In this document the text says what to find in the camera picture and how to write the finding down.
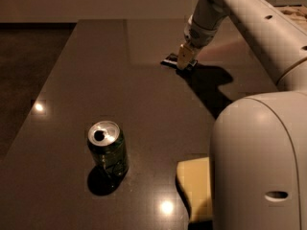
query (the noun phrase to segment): tabletop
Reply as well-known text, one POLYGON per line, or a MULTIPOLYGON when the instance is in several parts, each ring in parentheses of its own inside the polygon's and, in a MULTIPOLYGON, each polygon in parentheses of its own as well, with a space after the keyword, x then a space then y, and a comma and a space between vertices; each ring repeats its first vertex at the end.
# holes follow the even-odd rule
POLYGON ((1 229, 192 229, 177 162, 207 156, 228 104, 275 86, 228 19, 192 72, 160 65, 184 23, 77 24, 1 164, 1 229), (114 193, 95 195, 86 138, 103 120, 123 130, 130 167, 114 193))

